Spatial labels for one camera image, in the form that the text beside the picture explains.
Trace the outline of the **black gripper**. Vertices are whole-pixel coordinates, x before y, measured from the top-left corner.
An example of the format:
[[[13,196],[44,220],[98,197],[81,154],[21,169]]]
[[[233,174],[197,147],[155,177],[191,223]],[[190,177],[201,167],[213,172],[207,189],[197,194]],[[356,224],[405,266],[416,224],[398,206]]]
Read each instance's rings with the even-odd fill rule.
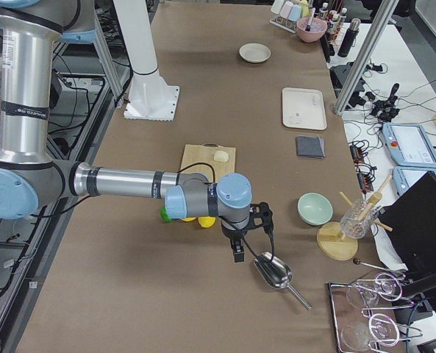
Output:
[[[230,245],[233,251],[234,262],[243,262],[245,260],[243,232],[224,217],[221,217],[221,230],[230,241]]]

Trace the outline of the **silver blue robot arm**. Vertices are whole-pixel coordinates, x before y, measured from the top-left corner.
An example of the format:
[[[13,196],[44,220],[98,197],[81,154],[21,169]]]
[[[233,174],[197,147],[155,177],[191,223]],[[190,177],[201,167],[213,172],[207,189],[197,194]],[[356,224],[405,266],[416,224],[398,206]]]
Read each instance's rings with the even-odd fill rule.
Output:
[[[235,261],[243,261],[252,199],[243,175],[214,183],[200,173],[102,168],[47,154],[54,42],[63,35],[93,40],[95,19],[92,1],[0,1],[0,218],[33,215],[68,196],[163,199],[170,218],[220,218]]]

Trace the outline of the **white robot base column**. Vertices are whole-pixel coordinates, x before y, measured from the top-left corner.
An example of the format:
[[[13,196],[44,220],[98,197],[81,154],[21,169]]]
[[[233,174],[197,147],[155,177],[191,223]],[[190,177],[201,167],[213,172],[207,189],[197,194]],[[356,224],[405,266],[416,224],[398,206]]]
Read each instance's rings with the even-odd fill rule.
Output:
[[[118,0],[114,6],[133,73],[124,117],[172,121],[179,87],[161,77],[146,3]]]

